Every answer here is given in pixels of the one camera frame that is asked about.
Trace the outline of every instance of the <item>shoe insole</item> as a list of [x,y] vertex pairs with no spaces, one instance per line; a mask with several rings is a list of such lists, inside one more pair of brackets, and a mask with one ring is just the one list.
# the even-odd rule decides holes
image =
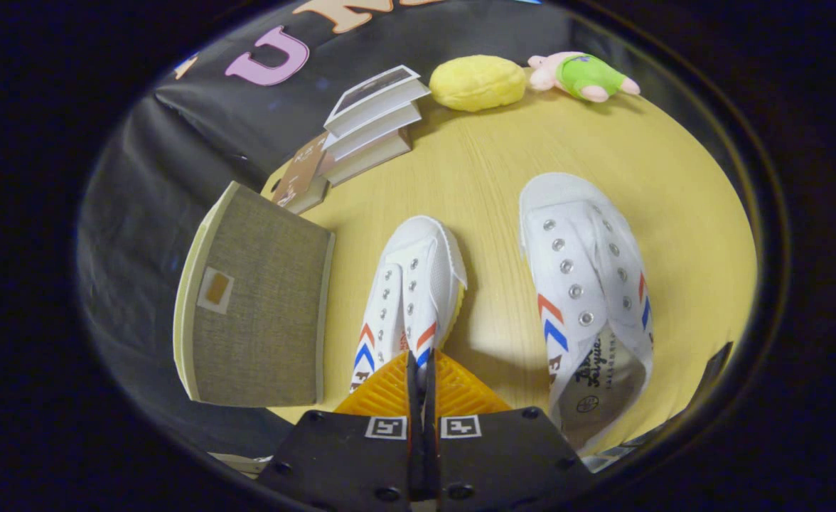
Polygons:
[[606,325],[558,399],[564,435],[573,450],[579,452],[616,420],[644,382],[645,366]]

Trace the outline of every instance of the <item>white sneaker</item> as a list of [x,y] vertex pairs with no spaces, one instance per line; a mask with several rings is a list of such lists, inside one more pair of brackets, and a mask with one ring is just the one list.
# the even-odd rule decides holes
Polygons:
[[453,233],[434,218],[409,218],[392,234],[370,286],[349,393],[408,349],[424,386],[432,347],[443,347],[468,287]]
[[569,174],[543,174],[525,185],[519,226],[547,344],[549,415],[586,456],[652,373],[642,255],[606,195]]

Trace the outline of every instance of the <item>pink plush toy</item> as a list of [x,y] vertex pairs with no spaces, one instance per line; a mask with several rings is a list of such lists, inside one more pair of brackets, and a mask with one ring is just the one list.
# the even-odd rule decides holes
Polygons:
[[582,52],[560,52],[529,58],[534,90],[545,91],[555,85],[580,100],[601,103],[622,90],[639,94],[639,85],[596,56]]

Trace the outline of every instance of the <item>stack of books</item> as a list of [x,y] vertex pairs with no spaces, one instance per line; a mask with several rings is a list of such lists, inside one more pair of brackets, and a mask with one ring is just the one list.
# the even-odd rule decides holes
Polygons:
[[329,133],[324,131],[295,153],[285,175],[273,188],[272,202],[298,214],[323,202],[329,183],[318,175],[318,167],[325,158],[323,144],[327,136]]
[[407,127],[421,119],[415,100],[431,94],[404,65],[352,87],[324,123],[325,155],[317,174],[333,187],[412,150]]

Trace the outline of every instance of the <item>light wood surface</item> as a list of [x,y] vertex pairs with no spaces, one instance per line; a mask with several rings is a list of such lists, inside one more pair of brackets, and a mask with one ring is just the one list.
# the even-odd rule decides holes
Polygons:
[[[414,150],[331,188],[302,216],[336,233],[324,348],[324,400],[271,410],[297,422],[346,397],[370,281],[392,231],[418,214],[443,221],[466,261],[469,289],[444,352],[508,404],[545,408],[545,341],[519,253],[526,182],[561,171],[596,184],[633,228],[655,322],[645,395],[597,449],[657,427],[687,405],[705,362],[739,340],[756,287],[756,253],[736,192],[707,150],[643,97],[587,104],[551,90],[519,103],[456,112],[430,97]],[[282,177],[288,164],[263,188]]]

